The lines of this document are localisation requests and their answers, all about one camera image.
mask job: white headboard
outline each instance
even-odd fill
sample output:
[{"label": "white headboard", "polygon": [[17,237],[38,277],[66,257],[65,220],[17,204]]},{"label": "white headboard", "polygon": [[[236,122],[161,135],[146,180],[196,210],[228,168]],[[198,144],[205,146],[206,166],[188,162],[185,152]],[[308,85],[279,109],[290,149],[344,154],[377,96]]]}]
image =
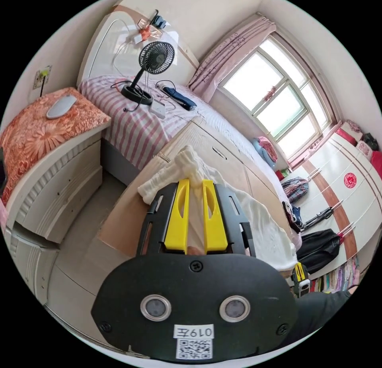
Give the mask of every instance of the white headboard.
[{"label": "white headboard", "polygon": [[[124,5],[126,3],[126,0],[117,3],[98,26],[82,60],[77,86],[82,80],[92,77],[106,74],[134,76],[140,70],[138,55],[141,49],[157,39],[151,37],[143,43],[130,43],[123,46],[127,39],[138,34],[138,22],[141,19],[146,21],[150,19],[150,16],[144,16],[140,12],[126,7]],[[175,59],[165,72],[150,75],[150,79],[166,79],[175,84],[187,85],[198,68],[199,62],[171,25],[166,26],[161,32],[162,37],[159,40],[173,45]]]}]

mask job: pink striped bedding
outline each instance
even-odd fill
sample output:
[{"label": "pink striped bedding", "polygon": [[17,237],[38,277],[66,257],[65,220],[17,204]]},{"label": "pink striped bedding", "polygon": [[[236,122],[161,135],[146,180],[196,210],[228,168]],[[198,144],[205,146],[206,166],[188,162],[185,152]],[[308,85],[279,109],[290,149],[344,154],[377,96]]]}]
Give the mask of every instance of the pink striped bedding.
[{"label": "pink striped bedding", "polygon": [[[118,81],[124,80],[116,75],[106,75],[84,80],[78,87],[79,92],[96,107],[111,117],[111,125],[103,134],[121,154],[136,168],[141,170],[149,160],[160,152],[182,128],[195,116],[201,116],[208,125],[230,140],[241,153],[253,160],[274,186],[280,201],[288,198],[277,175],[260,157],[251,142],[234,128],[223,116],[205,103],[184,86],[176,86],[177,91],[193,100],[197,107],[187,111],[155,88],[155,81],[149,81],[151,95],[166,105],[165,119],[159,119],[150,113],[147,106],[141,105],[135,112],[124,112],[123,108],[132,110],[136,103],[126,99],[116,88],[110,88]],[[138,83],[144,88],[144,80]],[[298,250],[301,247],[301,234],[292,230],[292,241]]]}]

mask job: fan grille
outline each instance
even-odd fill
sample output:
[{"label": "fan grille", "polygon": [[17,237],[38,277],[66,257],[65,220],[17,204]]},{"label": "fan grille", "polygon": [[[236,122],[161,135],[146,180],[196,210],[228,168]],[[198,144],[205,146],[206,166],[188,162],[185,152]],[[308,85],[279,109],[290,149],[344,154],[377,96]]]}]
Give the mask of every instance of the fan grille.
[{"label": "fan grille", "polygon": [[145,46],[139,54],[139,65],[151,74],[164,72],[173,62],[174,47],[164,41],[155,41]]}]

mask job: screw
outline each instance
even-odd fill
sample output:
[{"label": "screw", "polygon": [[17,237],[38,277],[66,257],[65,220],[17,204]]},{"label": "screw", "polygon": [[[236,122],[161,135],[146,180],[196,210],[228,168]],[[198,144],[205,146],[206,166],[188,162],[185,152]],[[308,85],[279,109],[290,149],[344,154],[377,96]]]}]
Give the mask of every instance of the screw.
[{"label": "screw", "polygon": [[111,325],[105,321],[103,321],[99,327],[103,332],[111,332]]},{"label": "screw", "polygon": [[193,272],[200,272],[203,269],[203,265],[198,260],[195,260],[190,263],[190,269]]},{"label": "screw", "polygon": [[276,331],[276,334],[279,336],[283,336],[288,331],[289,326],[287,324],[282,324]]}]

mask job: orange floral tablecloth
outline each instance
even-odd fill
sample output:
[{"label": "orange floral tablecloth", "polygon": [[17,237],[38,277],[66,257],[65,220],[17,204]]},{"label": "orange floral tablecloth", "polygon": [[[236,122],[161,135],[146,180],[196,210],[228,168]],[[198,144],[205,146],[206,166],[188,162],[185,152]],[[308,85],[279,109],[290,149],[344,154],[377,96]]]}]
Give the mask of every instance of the orange floral tablecloth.
[{"label": "orange floral tablecloth", "polygon": [[[48,120],[45,116],[49,108],[66,94],[75,96],[77,101],[64,116]],[[74,88],[49,93],[24,108],[0,136],[8,178],[1,197],[4,205],[21,177],[47,153],[109,120]]]}]

